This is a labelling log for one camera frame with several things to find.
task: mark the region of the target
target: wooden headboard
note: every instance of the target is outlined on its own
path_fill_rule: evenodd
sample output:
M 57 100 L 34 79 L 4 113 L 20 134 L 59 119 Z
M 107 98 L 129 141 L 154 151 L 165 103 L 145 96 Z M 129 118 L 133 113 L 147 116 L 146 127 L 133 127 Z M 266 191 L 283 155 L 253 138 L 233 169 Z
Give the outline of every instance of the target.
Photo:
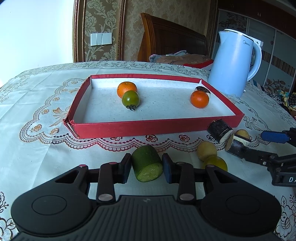
M 191 54 L 207 55 L 206 37 L 179 24 L 141 13 L 144 35 L 138 61 L 149 62 L 152 54 L 166 55 L 186 50 Z

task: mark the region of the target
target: tomato stem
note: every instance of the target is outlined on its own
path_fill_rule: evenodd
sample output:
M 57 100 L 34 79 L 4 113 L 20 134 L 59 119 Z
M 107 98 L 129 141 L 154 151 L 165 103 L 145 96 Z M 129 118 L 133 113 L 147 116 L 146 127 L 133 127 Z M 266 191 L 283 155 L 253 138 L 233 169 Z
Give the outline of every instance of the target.
M 127 105 L 126 106 L 127 109 L 130 109 L 131 111 L 135 111 L 136 110 L 136 106 L 131 104 L 131 105 Z

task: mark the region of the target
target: red tray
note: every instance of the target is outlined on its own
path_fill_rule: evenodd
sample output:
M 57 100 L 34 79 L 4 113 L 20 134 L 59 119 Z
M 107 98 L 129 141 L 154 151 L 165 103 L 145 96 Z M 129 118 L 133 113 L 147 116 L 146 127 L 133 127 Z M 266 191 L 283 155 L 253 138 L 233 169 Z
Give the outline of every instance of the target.
M 130 111 L 121 103 L 117 87 L 137 85 L 140 105 Z M 210 90 L 204 109 L 190 103 L 195 87 Z M 123 137 L 206 130 L 217 119 L 237 127 L 244 114 L 202 79 L 158 74 L 99 74 L 86 79 L 64 119 L 76 138 Z

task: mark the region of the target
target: screw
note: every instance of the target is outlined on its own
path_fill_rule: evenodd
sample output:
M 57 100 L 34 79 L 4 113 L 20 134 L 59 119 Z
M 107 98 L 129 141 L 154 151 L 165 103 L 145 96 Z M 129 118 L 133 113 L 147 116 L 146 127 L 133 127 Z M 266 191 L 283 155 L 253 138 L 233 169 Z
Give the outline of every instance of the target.
M 111 194 L 107 194 L 107 193 L 104 193 L 104 194 L 101 194 L 98 199 L 102 202 L 107 202 L 107 201 L 111 201 L 113 199 L 113 196 Z
M 190 194 L 190 193 L 183 193 L 183 194 L 180 195 L 180 199 L 182 201 L 191 201 L 191 200 L 194 199 L 194 196 L 192 194 Z

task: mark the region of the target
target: white wall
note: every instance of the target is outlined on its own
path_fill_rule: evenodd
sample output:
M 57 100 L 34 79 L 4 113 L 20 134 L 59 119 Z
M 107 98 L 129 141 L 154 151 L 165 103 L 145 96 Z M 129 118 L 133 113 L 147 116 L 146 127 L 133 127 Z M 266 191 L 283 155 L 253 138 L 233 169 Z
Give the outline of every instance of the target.
M 5 0 L 0 5 L 0 87 L 21 72 L 73 62 L 74 0 Z

